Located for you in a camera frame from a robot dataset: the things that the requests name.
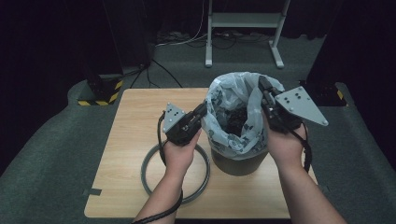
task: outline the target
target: forearm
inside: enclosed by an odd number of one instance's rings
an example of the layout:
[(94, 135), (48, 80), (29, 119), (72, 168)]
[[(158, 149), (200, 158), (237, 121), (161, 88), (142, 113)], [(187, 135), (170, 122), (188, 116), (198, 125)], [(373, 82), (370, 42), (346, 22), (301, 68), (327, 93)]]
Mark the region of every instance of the forearm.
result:
[[(165, 174), (134, 221), (160, 214), (175, 205), (180, 197), (183, 177)], [(176, 212), (151, 223), (174, 223)]]
[(293, 223), (346, 223), (303, 167), (278, 171)]

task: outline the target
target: wooden board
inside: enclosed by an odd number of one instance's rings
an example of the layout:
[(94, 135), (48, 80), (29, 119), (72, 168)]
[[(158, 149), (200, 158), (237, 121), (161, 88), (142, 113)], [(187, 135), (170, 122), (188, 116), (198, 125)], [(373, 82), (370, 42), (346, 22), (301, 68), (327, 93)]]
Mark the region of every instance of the wooden board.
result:
[[(87, 217), (135, 217), (148, 199), (140, 170), (147, 153), (158, 144), (158, 119), (172, 104), (193, 110), (206, 96), (207, 89), (127, 90), (123, 93), (106, 148), (85, 207)], [(210, 155), (205, 132), (198, 144)], [(154, 189), (164, 173), (158, 153), (148, 164), (148, 185)], [(311, 169), (310, 175), (315, 181)], [(183, 190), (194, 192), (205, 177), (205, 163), (199, 153), (189, 169)], [(223, 173), (211, 160), (211, 173), (203, 194), (183, 204), (178, 218), (289, 218), (274, 160), (268, 154), (259, 169), (251, 175)]]

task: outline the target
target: dark background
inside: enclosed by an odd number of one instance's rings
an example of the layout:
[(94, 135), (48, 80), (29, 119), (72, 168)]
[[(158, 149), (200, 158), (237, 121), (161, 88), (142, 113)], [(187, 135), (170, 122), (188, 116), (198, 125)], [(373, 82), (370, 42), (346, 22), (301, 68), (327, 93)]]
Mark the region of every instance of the dark background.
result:
[[(268, 3), (251, 0), (252, 3), (245, 5), (237, 0), (214, 2), (214, 9), (219, 11), (275, 11), (282, 7), (275, 0)], [(111, 8), (116, 10), (120, 6), (117, 4), (128, 3), (131, 13), (125, 18), (130, 23), (122, 23), (120, 17), (111, 17)], [(85, 79), (81, 70), (83, 63), (95, 74), (120, 74), (125, 66), (149, 63), (147, 46), (155, 42), (153, 33), (179, 30), (195, 35), (198, 31), (201, 0), (144, 3), (142, 7), (140, 0), (115, 0), (106, 8), (103, 7), (106, 1), (0, 1), (1, 173), (32, 134), (65, 108), (68, 90)], [(110, 10), (107, 17), (104, 8)], [(73, 9), (85, 18), (73, 17), (70, 13)], [(293, 0), (282, 32), (290, 38), (307, 35), (312, 39), (327, 35), (309, 80), (346, 83), (369, 130), (393, 167), (394, 15), (395, 9), (389, 0), (362, 0), (358, 4), (351, 0)], [(93, 24), (106, 25), (99, 26), (99, 31), (88, 32), (80, 23), (83, 21), (90, 24), (90, 28)], [(122, 34), (111, 29), (109, 24), (111, 27), (119, 25), (122, 31), (138, 31), (140, 35), (132, 38), (137, 42), (124, 42)], [(103, 65), (99, 63), (100, 57), (96, 61), (92, 55), (106, 55), (106, 61), (112, 63)]]

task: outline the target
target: plastic bag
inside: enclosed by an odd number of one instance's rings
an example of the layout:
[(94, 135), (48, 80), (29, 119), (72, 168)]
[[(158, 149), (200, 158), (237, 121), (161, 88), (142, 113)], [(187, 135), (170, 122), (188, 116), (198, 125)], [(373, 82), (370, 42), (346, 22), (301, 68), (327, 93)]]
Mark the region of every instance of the plastic bag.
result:
[[(267, 151), (267, 131), (262, 120), (262, 92), (258, 73), (229, 73), (213, 80), (206, 95), (207, 115), (202, 127), (212, 149), (236, 161), (249, 159)], [(283, 85), (272, 77), (269, 82), (280, 91)], [(247, 120), (240, 134), (226, 133), (230, 114), (247, 109)]]

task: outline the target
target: hand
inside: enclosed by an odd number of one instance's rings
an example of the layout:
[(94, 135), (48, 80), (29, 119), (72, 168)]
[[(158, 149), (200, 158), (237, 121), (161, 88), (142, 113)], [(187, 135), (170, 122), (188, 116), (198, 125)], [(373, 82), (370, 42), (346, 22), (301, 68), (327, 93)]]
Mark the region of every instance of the hand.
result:
[[(263, 114), (263, 120), (268, 133), (268, 151), (274, 158), (277, 167), (303, 167), (301, 161), (303, 145), (300, 140), (291, 133), (284, 134), (271, 130), (265, 114)], [(303, 139), (306, 139), (305, 128), (303, 125), (294, 131)]]
[(166, 175), (184, 177), (192, 164), (195, 146), (197, 145), (201, 129), (184, 147), (177, 146), (172, 142), (167, 142), (163, 147), (166, 159)]

